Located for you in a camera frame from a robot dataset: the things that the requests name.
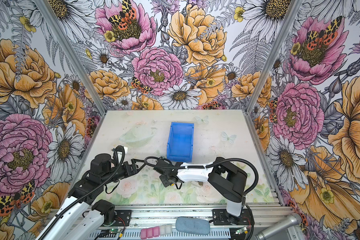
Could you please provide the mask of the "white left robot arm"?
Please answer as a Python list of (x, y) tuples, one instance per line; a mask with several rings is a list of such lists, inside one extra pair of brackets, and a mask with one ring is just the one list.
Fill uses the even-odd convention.
[(136, 175), (139, 160), (125, 161), (123, 151), (99, 154), (91, 161), (88, 171), (75, 183), (58, 213), (37, 237), (39, 240), (80, 240), (88, 237), (103, 224), (116, 219), (114, 204), (95, 199), (108, 190), (107, 184)]

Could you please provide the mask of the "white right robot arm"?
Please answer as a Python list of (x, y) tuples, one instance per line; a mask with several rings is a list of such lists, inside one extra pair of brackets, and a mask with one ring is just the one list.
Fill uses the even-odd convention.
[(186, 182), (209, 183), (226, 199), (228, 216), (238, 218), (246, 195), (256, 186), (258, 180), (255, 178), (254, 184), (247, 188), (248, 174), (233, 164), (240, 161), (217, 157), (208, 164), (178, 162), (173, 165), (169, 160), (158, 158), (157, 163), (150, 166), (160, 174), (165, 187)]

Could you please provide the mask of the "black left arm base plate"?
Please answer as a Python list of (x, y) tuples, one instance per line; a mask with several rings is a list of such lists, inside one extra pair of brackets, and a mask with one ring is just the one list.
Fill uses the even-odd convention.
[(103, 226), (105, 227), (128, 227), (132, 218), (131, 210), (112, 210), (105, 214)]

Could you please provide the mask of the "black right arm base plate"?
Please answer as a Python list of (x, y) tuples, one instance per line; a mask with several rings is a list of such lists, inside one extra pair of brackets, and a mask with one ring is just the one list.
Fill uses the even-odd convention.
[(249, 226), (255, 223), (252, 211), (246, 207), (242, 208), (238, 217), (229, 214), (226, 209), (213, 209), (212, 220), (215, 226)]

